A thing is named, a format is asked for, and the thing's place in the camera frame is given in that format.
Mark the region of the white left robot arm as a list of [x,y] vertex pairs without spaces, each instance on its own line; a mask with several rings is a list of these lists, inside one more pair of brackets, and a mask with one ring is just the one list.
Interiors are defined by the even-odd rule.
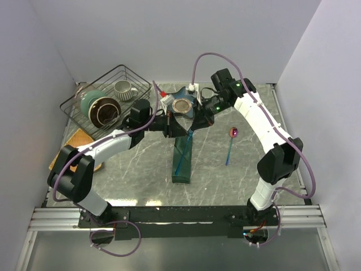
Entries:
[[166,138],[185,137],[188,132],[170,111],[153,110],[150,102],[140,99],[111,134],[79,148],[64,146],[47,179],[55,193],[88,212],[100,227],[112,221],[112,205],[92,188],[94,169],[114,155],[135,147],[146,131],[162,132]]

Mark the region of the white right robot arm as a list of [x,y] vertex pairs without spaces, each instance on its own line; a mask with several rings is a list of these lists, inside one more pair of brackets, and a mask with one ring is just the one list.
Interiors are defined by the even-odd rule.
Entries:
[[266,219],[265,209],[272,204],[274,190],[298,168],[300,155],[295,148],[302,149],[303,143],[299,138],[292,138],[275,121],[250,80],[235,80],[227,68],[217,71],[211,80],[216,94],[198,99],[191,130],[213,125],[214,116],[230,107],[253,129],[265,154],[257,164],[259,181],[249,199],[253,207],[247,210],[246,217],[251,224],[259,225]]

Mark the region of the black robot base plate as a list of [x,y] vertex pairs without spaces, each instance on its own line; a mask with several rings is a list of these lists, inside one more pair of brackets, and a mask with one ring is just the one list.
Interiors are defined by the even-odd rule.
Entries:
[[115,240],[133,238],[218,237],[242,238],[245,227],[276,226],[274,208],[256,211],[248,206],[112,207],[101,218],[81,213],[78,227],[110,230]]

